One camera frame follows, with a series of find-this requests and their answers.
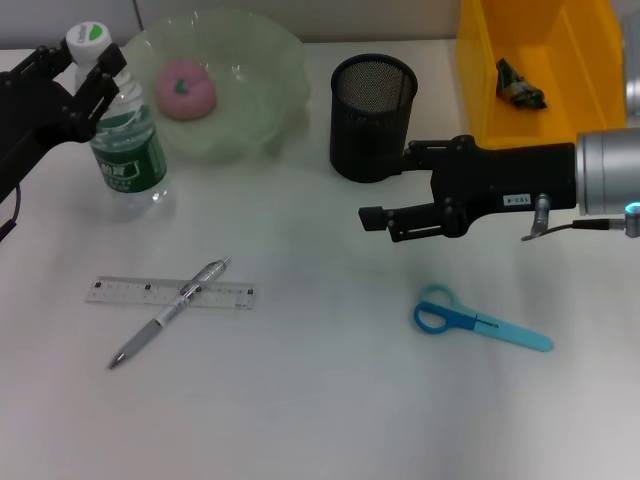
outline yellow plastic container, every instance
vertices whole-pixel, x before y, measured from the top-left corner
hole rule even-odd
[[[626,124],[622,37],[609,0],[462,0],[456,56],[472,135],[484,148],[575,142]],[[549,108],[496,96],[505,58]]]

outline cable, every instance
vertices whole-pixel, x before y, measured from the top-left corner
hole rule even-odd
[[[0,227],[0,242],[9,235],[9,232],[17,225],[18,215],[20,214],[20,204],[22,203],[22,191],[20,185],[16,185],[16,207],[13,210],[13,216]]]
[[[574,220],[573,223],[567,223],[566,225],[560,225],[559,227],[553,227],[549,230],[545,230],[537,237],[527,235],[522,237],[523,242],[535,240],[536,238],[544,237],[551,233],[560,232],[562,230],[624,230],[624,220],[615,218],[600,218],[597,220]]]

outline scissors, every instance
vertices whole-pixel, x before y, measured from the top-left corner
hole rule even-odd
[[[429,301],[429,298],[432,298],[436,292],[444,293],[449,298],[449,305],[445,306]],[[418,326],[427,333],[439,334],[454,327],[464,328],[480,335],[532,348],[539,352],[553,350],[553,342],[549,337],[472,310],[460,303],[455,292],[445,285],[429,285],[422,290],[420,300],[413,312],[413,318]],[[444,318],[444,325],[430,327],[420,318],[421,312],[432,313]]]

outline white bottle cap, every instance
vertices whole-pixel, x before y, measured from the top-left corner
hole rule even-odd
[[[109,30],[98,22],[82,22],[67,32],[69,52],[78,65],[96,63],[111,42]]]

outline pink object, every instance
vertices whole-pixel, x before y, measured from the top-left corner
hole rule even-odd
[[[207,71],[192,60],[176,60],[156,78],[160,111],[177,120],[204,117],[216,106],[216,89]]]

